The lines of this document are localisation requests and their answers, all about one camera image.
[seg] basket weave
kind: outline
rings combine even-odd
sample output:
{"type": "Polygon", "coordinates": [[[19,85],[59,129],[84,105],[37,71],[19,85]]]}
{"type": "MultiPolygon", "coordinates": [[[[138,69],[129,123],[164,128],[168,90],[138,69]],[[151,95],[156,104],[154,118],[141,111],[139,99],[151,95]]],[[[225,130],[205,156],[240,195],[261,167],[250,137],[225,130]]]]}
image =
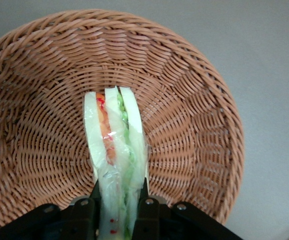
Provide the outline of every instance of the basket weave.
{"type": "Polygon", "coordinates": [[[244,139],[222,77],[195,47],[144,18],[60,12],[0,38],[0,227],[94,186],[86,92],[131,87],[149,154],[150,192],[220,223],[241,185],[244,139]]]}

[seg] plastic wrap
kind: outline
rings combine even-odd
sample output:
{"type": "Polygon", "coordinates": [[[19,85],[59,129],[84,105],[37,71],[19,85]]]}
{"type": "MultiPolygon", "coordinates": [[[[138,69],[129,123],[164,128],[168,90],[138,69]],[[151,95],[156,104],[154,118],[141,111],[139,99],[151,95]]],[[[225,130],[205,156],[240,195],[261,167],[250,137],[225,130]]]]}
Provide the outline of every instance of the plastic wrap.
{"type": "Polygon", "coordinates": [[[84,126],[94,180],[101,194],[100,240],[130,239],[141,188],[148,178],[148,149],[136,98],[129,88],[88,92],[84,126]]]}

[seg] metal bolt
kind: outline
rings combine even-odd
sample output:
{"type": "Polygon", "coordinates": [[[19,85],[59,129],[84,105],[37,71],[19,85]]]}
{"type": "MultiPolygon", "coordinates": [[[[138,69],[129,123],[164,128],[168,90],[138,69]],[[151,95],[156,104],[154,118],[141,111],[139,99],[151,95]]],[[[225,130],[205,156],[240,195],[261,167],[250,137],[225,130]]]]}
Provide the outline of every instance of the metal bolt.
{"type": "Polygon", "coordinates": [[[154,200],[152,200],[151,198],[148,198],[147,200],[145,200],[145,203],[148,205],[154,204],[154,200]]]}
{"type": "Polygon", "coordinates": [[[162,196],[150,195],[148,197],[157,200],[159,202],[159,204],[166,204],[167,205],[167,200],[165,200],[162,196]]]}
{"type": "Polygon", "coordinates": [[[184,204],[182,204],[182,203],[178,204],[176,207],[177,207],[179,210],[186,210],[186,209],[187,209],[186,205],[184,205],[184,204]]]}
{"type": "Polygon", "coordinates": [[[52,212],[53,210],[54,210],[54,206],[48,206],[47,208],[43,210],[43,212],[47,214],[47,213],[52,212]]]}
{"type": "Polygon", "coordinates": [[[85,199],[80,202],[81,206],[87,205],[89,203],[88,199],[85,199]]]}
{"type": "Polygon", "coordinates": [[[87,199],[89,198],[89,195],[83,195],[83,196],[77,196],[75,197],[71,202],[70,202],[70,206],[74,206],[76,204],[76,202],[78,202],[81,199],[87,199]]]}

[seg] tomato slice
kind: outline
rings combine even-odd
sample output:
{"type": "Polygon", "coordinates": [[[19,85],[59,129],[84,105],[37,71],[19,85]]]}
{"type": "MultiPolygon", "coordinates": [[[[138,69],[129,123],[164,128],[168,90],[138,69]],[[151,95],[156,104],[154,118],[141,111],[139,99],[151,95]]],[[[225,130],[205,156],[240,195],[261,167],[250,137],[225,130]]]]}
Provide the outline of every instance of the tomato slice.
{"type": "Polygon", "coordinates": [[[110,165],[113,165],[116,161],[116,151],[113,142],[112,132],[110,129],[109,118],[106,111],[105,96],[97,93],[95,97],[97,102],[97,111],[99,116],[101,135],[106,150],[106,161],[110,165]]]}

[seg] wicker basket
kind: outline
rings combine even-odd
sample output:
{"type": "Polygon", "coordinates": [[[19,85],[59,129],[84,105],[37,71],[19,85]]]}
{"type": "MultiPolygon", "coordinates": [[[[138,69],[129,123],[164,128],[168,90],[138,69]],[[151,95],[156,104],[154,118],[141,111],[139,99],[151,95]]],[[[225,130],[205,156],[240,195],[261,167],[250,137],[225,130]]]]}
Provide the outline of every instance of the wicker basket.
{"type": "Polygon", "coordinates": [[[226,221],[244,139],[222,77],[165,27],[91,9],[49,15],[0,38],[0,227],[91,192],[82,101],[112,86],[135,92],[151,145],[151,194],[226,221]]]}

